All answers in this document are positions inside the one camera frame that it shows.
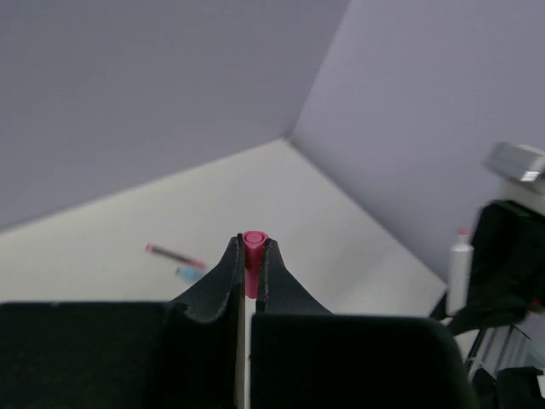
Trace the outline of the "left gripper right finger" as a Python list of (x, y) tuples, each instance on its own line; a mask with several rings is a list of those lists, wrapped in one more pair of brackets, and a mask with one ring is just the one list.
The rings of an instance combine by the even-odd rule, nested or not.
[(475, 408), (454, 337), (422, 317), (323, 307), (264, 245), (251, 321), (254, 408)]

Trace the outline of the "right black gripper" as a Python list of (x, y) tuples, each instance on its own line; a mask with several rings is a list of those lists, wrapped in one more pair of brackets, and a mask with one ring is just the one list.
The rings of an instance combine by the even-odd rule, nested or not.
[(447, 315), (447, 286), (430, 314), (434, 320), (450, 318), (454, 336), (518, 324), (544, 305), (543, 216), (513, 201), (494, 200), (469, 232), (473, 260), (466, 306)]

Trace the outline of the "white pen pink tip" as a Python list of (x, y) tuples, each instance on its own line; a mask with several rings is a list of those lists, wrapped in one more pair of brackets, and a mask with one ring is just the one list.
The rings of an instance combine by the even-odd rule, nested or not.
[(456, 241), (450, 248), (446, 296), (446, 313), (449, 317), (454, 317), (466, 306), (472, 260), (473, 246), (470, 242), (470, 232), (466, 228), (459, 228), (456, 232)]

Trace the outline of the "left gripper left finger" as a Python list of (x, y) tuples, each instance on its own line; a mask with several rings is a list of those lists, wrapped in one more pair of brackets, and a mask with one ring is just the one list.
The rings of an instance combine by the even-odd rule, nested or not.
[(167, 302), (5, 302), (4, 408), (244, 406), (242, 239)]

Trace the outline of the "pink pen cap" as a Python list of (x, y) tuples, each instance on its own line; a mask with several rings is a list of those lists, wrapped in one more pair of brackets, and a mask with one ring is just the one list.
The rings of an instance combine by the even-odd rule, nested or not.
[(256, 299), (261, 271), (261, 260), (268, 235), (261, 231), (243, 233), (245, 251), (245, 295)]

